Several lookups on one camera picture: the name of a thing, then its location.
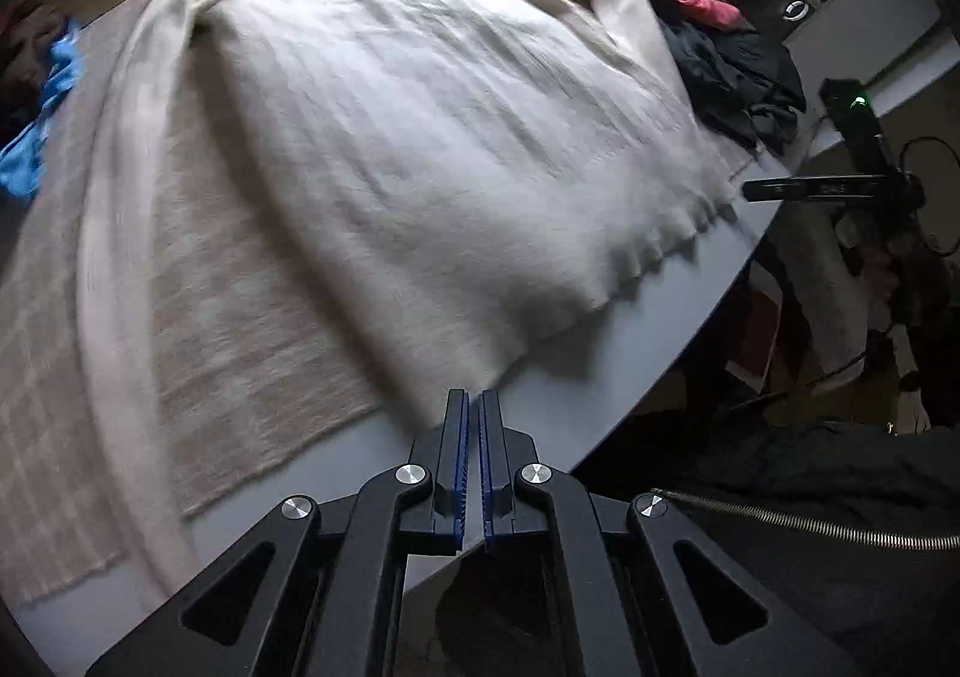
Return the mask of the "cream knit sweater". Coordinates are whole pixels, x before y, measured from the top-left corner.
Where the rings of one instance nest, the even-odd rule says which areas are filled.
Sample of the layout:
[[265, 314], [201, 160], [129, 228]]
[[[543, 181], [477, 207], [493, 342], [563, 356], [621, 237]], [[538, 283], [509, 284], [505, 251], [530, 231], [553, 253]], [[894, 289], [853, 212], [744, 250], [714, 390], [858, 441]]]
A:
[[127, 550], [166, 594], [197, 558], [151, 282], [194, 37], [228, 154], [416, 415], [686, 245], [750, 161], [695, 115], [648, 0], [149, 0], [94, 139], [78, 329]]

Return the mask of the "metal coil spring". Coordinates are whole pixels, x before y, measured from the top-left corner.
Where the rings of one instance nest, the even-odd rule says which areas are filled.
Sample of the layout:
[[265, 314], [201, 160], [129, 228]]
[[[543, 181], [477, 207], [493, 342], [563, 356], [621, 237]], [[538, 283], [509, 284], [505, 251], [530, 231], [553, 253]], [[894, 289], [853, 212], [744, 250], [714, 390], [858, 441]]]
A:
[[818, 537], [841, 540], [841, 542], [848, 542], [848, 544], [872, 547], [873, 549], [903, 550], [903, 552], [951, 552], [960, 547], [960, 535], [958, 534], [908, 535], [871, 531], [870, 529], [850, 528], [850, 526], [830, 523], [830, 521], [823, 521], [823, 519], [805, 518], [805, 516], [797, 516], [797, 514], [780, 513], [779, 511], [765, 510], [765, 508], [729, 503], [729, 501], [715, 500], [715, 498], [692, 495], [692, 493], [654, 489], [652, 495], [657, 496], [659, 500], [683, 503], [684, 505], [690, 505], [690, 507], [700, 508], [700, 510], [752, 519], [752, 521], [766, 524], [766, 526], [818, 535]]

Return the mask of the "black garment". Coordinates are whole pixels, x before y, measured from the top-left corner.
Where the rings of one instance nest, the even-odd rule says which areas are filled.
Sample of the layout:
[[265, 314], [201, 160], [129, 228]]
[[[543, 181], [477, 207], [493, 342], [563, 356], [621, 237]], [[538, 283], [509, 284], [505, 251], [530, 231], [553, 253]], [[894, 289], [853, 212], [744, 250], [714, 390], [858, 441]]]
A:
[[744, 25], [718, 30], [687, 19], [674, 0], [649, 0], [697, 117], [745, 149], [786, 152], [807, 111], [788, 48]]

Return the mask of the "beige plaid table mat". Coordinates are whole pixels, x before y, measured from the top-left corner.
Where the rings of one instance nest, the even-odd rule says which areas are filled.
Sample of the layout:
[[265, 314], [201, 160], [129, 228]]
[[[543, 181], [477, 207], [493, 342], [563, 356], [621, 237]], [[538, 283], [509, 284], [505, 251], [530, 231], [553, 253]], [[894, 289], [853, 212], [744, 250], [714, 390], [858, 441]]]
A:
[[[94, 139], [119, 56], [149, 0], [78, 28], [82, 75], [50, 120], [28, 207], [2, 197], [2, 592], [29, 604], [127, 550], [78, 329], [78, 257]], [[393, 397], [251, 170], [228, 154], [208, 43], [189, 44], [155, 207], [151, 282], [161, 420], [182, 524]]]

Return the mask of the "blue garment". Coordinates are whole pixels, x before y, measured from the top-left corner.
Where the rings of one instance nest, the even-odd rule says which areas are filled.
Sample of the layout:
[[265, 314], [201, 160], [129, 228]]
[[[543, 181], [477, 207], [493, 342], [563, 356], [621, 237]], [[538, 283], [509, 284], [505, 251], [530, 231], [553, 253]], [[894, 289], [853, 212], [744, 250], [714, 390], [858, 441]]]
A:
[[50, 120], [82, 75], [80, 30], [67, 19], [62, 33], [46, 50], [47, 74], [39, 89], [39, 111], [2, 149], [2, 197], [28, 207], [37, 196], [46, 164], [43, 150]]

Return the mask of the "brown garment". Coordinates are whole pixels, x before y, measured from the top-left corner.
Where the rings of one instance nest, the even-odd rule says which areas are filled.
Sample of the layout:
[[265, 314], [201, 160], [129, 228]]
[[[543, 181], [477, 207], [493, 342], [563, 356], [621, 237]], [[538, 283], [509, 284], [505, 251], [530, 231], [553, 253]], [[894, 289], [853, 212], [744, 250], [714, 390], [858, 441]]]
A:
[[50, 48], [67, 33], [67, 14], [55, 5], [24, 0], [2, 25], [2, 145], [7, 145], [39, 113], [39, 98], [52, 67]]

